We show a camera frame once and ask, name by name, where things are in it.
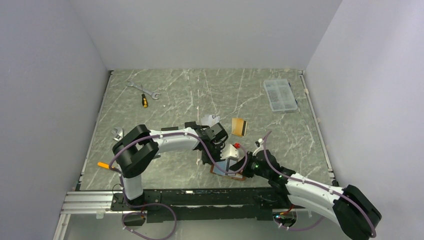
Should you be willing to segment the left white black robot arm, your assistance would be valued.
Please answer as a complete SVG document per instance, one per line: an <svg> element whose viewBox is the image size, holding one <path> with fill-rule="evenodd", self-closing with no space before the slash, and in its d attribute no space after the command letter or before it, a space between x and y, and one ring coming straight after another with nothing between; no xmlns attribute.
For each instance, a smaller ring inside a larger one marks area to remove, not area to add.
<svg viewBox="0 0 424 240"><path fill-rule="evenodd" d="M131 210L137 210L143 205L142 173L160 154L200 151L203 164L212 165L223 160L222 151L228 137L220 123L207 126L189 121L185 122L182 129L168 127L161 130L148 129L144 124L137 125L112 147L114 160L122 176L124 204Z"/></svg>

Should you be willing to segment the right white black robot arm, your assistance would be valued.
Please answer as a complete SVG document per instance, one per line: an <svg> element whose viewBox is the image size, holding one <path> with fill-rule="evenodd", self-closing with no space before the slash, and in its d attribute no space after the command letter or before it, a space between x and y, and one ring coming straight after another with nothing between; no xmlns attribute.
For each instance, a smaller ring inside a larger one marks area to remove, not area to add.
<svg viewBox="0 0 424 240"><path fill-rule="evenodd" d="M269 150L248 152L247 159L230 166L230 170L240 170L247 178L266 179L280 207L293 204L311 210L333 221L352 240L369 240L377 235L382 215L354 185L331 186L308 179L280 166Z"/></svg>

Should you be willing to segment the orange credit card stack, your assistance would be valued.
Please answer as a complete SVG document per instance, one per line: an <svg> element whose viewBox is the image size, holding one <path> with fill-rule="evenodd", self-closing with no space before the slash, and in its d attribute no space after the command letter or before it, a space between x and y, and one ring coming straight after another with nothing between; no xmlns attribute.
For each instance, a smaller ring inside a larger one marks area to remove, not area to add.
<svg viewBox="0 0 424 240"><path fill-rule="evenodd" d="M232 118L231 134L238 137L244 137L247 132L248 122L242 118Z"/></svg>

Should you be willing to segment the black credit card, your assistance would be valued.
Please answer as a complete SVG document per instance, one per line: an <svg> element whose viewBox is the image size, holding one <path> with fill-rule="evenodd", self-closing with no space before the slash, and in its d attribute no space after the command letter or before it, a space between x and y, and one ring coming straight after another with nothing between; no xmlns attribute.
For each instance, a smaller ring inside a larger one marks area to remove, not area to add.
<svg viewBox="0 0 424 240"><path fill-rule="evenodd" d="M177 130L179 130L179 127L178 126L172 126L172 127L163 127L163 128L161 128L160 129L161 131L177 131Z"/></svg>

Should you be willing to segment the brown leather card holder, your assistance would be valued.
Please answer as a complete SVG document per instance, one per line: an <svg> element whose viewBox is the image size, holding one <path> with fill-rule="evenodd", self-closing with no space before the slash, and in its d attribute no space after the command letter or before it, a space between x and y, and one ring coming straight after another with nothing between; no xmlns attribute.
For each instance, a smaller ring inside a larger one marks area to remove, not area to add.
<svg viewBox="0 0 424 240"><path fill-rule="evenodd" d="M243 176L239 173L235 173L234 171L230 170L230 167L232 167L236 163L237 163L237 161L233 160L233 159L226 159L225 161L219 161L219 162L217 162L217 165L220 168L224 169L226 172L230 172L230 173L225 173L225 172L221 171L215 165L211 166L210 173L217 175L217 176L229 178L229 179L232 179L232 180L245 181L246 180L245 176Z"/></svg>

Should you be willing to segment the silver striped credit card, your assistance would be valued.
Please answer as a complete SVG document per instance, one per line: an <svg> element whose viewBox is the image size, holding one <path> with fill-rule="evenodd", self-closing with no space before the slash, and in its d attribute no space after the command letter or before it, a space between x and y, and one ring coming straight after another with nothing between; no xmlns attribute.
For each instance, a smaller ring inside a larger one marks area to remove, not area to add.
<svg viewBox="0 0 424 240"><path fill-rule="evenodd" d="M219 123L220 119L221 117L219 115L206 114L200 119L200 122L204 126L212 127L216 123Z"/></svg>

